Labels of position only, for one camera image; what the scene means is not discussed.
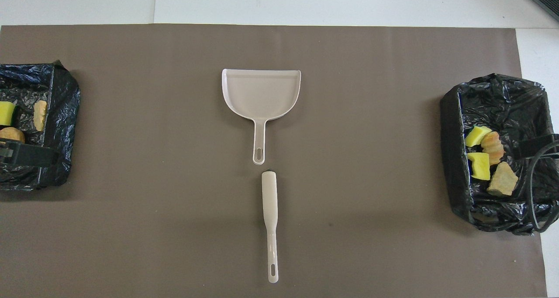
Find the black strap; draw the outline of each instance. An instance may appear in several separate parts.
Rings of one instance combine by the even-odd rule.
[[[559,207],[557,207],[555,208],[555,210],[553,210],[551,213],[548,214],[547,221],[545,221],[545,224],[543,224],[543,226],[540,226],[538,219],[535,216],[534,194],[531,190],[531,182],[532,182],[532,177],[534,175],[535,164],[539,161],[539,159],[545,158],[546,156],[549,157],[548,155],[545,155],[545,153],[547,153],[547,151],[549,151],[555,146],[559,146],[559,141],[553,141],[543,146],[537,153],[535,153],[535,155],[530,160],[527,173],[526,173],[527,178],[523,184],[523,187],[521,188],[521,192],[525,192],[525,197],[528,203],[528,208],[529,208],[528,215],[530,216],[531,222],[534,225],[534,230],[537,232],[545,232],[545,230],[549,228],[549,225],[553,224],[553,222],[555,222],[555,220],[559,218]]]
[[[50,167],[58,161],[59,153],[49,147],[24,144],[14,139],[0,138],[0,163],[14,166]]]

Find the black cable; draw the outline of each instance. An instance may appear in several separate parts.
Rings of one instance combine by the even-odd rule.
[[[547,221],[545,221],[545,224],[543,224],[543,226],[540,227],[537,218],[535,218],[534,194],[531,190],[531,179],[532,179],[532,176],[534,175],[535,164],[539,161],[540,158],[546,156],[545,152],[551,150],[555,146],[559,146],[559,141],[549,143],[549,144],[543,146],[537,153],[535,153],[535,155],[531,158],[530,163],[528,165],[528,170],[527,170],[527,174],[526,174],[526,176],[528,178],[524,183],[524,186],[527,186],[527,188],[526,188],[526,200],[528,202],[528,207],[530,208],[528,214],[530,216],[530,219],[531,219],[532,223],[534,224],[534,227],[535,227],[534,230],[537,231],[537,232],[545,232],[545,230],[547,230],[549,225],[553,224],[553,222],[555,222],[555,220],[557,220],[557,218],[559,218],[559,207],[557,207],[557,209],[555,209],[553,212],[548,214]]]

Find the brush handle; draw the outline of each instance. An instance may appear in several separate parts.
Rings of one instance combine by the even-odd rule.
[[[262,208],[264,224],[268,232],[268,280],[278,281],[278,254],[276,244],[276,226],[278,224],[278,192],[276,173],[264,171],[262,173]]]

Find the white dustpan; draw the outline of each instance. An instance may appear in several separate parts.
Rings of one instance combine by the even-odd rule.
[[[230,109],[254,121],[254,164],[264,163],[266,122],[288,113],[299,97],[301,71],[224,69],[223,97]]]

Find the food scrap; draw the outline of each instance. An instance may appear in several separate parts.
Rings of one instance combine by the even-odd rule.
[[[42,131],[45,128],[45,116],[46,116],[46,101],[40,100],[33,106],[33,124],[37,131]]]
[[[501,140],[499,139],[499,133],[490,132],[485,135],[481,140],[481,147],[483,147],[483,152],[489,154],[489,164],[495,165],[501,162],[501,157],[505,155],[505,149]]]
[[[15,139],[16,141],[25,143],[24,133],[13,127],[3,128],[0,130],[0,137],[3,139]]]
[[[0,101],[0,125],[12,125],[12,116],[16,105],[9,101]]]
[[[518,177],[509,164],[504,161],[497,165],[487,192],[494,196],[511,196],[517,185]]]
[[[473,129],[468,133],[464,143],[468,147],[476,146],[481,144],[481,140],[483,137],[491,132],[491,129],[484,126],[477,126],[475,125]]]
[[[489,172],[489,154],[484,152],[469,152],[467,157],[472,161],[472,178],[479,180],[491,179]]]

